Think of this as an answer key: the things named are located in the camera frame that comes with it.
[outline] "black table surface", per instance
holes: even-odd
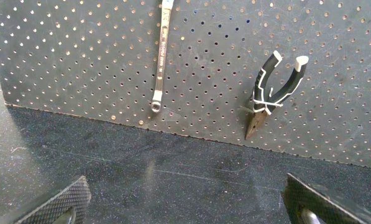
[[[286,173],[371,210],[371,169],[6,106],[0,216],[76,174],[86,223],[289,223]]]

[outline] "black handle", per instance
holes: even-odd
[[[296,58],[296,65],[293,69],[293,73],[291,74],[285,85],[269,98],[269,103],[281,104],[295,92],[304,77],[307,63],[307,56],[300,56]],[[268,105],[268,109],[270,110],[270,112],[272,112],[275,108],[276,106]]]
[[[264,63],[254,83],[254,99],[255,100],[268,101],[269,91],[265,89],[265,86],[267,85],[267,81],[271,73],[281,61],[282,61],[282,56],[280,56],[280,54],[277,51],[274,51],[273,54]],[[261,110],[264,107],[265,107],[264,104],[254,103],[255,112]]]

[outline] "pegboard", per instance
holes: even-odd
[[[6,102],[371,167],[371,1],[175,0],[154,114],[159,4],[0,0]],[[274,50],[274,91],[297,56],[307,72],[245,141],[252,87]]]

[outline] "wrench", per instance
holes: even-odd
[[[162,108],[163,74],[165,73],[168,25],[170,24],[170,13],[172,12],[173,3],[174,0],[163,0],[162,2],[162,23],[160,28],[158,69],[155,91],[153,93],[152,103],[150,105],[150,108],[155,113],[159,113],[160,109]]]

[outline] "black pliers handle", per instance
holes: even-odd
[[[295,68],[286,84],[272,95],[272,88],[267,90],[268,79],[273,70],[282,61],[282,56],[274,51],[273,54],[264,63],[259,71],[259,75],[254,83],[253,90],[253,117],[247,128],[246,139],[250,138],[254,131],[261,127],[265,118],[272,114],[272,111],[277,107],[283,106],[283,102],[292,95],[303,80],[306,66],[308,63],[307,56],[300,56],[296,58]]]

